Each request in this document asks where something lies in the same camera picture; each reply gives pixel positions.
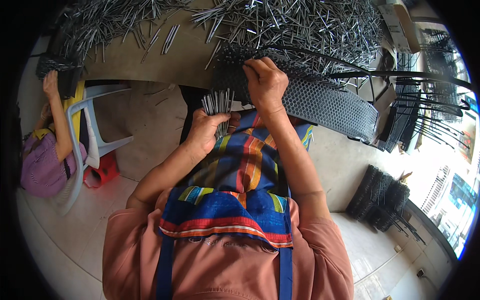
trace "blue apron strap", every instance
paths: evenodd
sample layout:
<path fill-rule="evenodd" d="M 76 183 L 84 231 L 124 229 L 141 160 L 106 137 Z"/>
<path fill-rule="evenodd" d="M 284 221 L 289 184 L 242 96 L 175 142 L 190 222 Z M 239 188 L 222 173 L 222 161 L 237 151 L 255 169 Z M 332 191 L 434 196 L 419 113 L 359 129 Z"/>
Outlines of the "blue apron strap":
<path fill-rule="evenodd" d="M 280 248 L 280 291 L 278 300 L 292 299 L 293 267 L 292 267 L 292 249 Z"/>
<path fill-rule="evenodd" d="M 173 245 L 172 237 L 163 236 L 160 257 L 156 267 L 156 300 L 172 299 Z"/>

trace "person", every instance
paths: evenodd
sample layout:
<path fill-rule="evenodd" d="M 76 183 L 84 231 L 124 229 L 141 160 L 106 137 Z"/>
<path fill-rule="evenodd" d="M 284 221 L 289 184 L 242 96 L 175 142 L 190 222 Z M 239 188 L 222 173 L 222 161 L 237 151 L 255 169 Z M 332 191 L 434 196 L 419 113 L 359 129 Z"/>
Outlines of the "person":
<path fill-rule="evenodd" d="M 57 71 L 49 71 L 43 79 L 43 91 L 49 103 L 43 106 L 40 119 L 23 148 L 20 185 L 37 197 L 59 193 L 77 169 L 57 77 Z M 82 143 L 80 152 L 85 161 L 87 151 Z"/>
<path fill-rule="evenodd" d="M 269 58 L 243 69 L 256 110 L 197 109 L 185 141 L 109 217 L 107 299 L 353 298 L 347 251 L 307 152 L 312 126 L 289 119 L 288 78 Z M 231 134 L 216 141 L 227 120 Z"/>

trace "white plastic chair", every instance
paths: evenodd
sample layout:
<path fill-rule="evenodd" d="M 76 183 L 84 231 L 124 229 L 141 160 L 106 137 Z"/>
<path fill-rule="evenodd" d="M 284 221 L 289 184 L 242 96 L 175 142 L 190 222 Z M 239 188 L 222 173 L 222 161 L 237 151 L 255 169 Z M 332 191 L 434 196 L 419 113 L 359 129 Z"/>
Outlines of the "white plastic chair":
<path fill-rule="evenodd" d="M 80 146 L 77 141 L 77 136 L 75 130 L 73 129 L 72 115 L 77 111 L 87 108 L 90 115 L 90 120 L 92 124 L 92 129 L 95 133 L 96 142 L 98 144 L 98 153 L 99 156 L 109 153 L 112 150 L 117 149 L 131 141 L 133 141 L 133 136 L 126 137 L 124 139 L 114 141 L 111 143 L 105 143 L 100 137 L 100 131 L 98 130 L 98 125 L 95 118 L 95 110 L 93 107 L 93 99 L 117 92 L 123 92 L 131 90 L 131 88 L 122 84 L 109 84 L 109 85 L 97 85 L 87 87 L 84 90 L 83 100 L 67 108 L 65 112 L 65 117 L 67 118 L 68 129 L 70 131 L 70 138 L 73 144 L 73 156 L 75 157 L 75 163 L 77 164 L 77 171 L 67 180 L 65 187 L 57 195 L 50 197 L 50 201 L 55 208 L 55 211 L 60 216 L 64 216 L 68 213 L 72 207 L 75 200 L 77 200 L 78 193 L 82 186 L 82 181 L 84 177 L 84 170 L 87 165 L 84 165 L 82 161 L 82 154 L 80 153 Z"/>

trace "colorful apron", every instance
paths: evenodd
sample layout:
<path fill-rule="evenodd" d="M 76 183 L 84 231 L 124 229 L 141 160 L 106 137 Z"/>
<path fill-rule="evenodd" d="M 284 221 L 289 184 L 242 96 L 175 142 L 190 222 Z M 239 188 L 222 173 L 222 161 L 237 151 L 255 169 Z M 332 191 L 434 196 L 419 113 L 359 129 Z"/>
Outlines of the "colorful apron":
<path fill-rule="evenodd" d="M 292 124 L 308 150 L 312 126 L 297 122 Z M 219 140 L 180 185 L 170 192 L 159 224 L 163 239 L 156 298 L 173 296 L 175 240 L 215 234 L 247 236 L 277 250 L 279 299 L 290 300 L 293 241 L 288 185 L 275 142 L 256 111 L 245 111 L 236 132 Z"/>

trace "purple striped shirt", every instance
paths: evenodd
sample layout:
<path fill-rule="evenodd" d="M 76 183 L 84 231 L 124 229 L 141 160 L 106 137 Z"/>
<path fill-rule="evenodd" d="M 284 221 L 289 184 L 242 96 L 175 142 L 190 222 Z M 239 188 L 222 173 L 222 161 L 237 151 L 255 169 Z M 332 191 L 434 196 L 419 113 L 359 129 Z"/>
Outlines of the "purple striped shirt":
<path fill-rule="evenodd" d="M 29 151 L 37 139 L 30 136 L 24 144 L 24 152 Z M 20 184 L 31 195 L 36 197 L 52 197 L 59 193 L 67 182 L 67 173 L 63 161 L 59 162 L 55 143 L 57 139 L 52 133 L 47 133 L 37 148 L 32 150 L 22 166 Z M 87 152 L 85 146 L 80 143 L 82 161 L 85 162 Z M 70 152 L 66 157 L 73 175 L 77 170 L 75 157 Z"/>

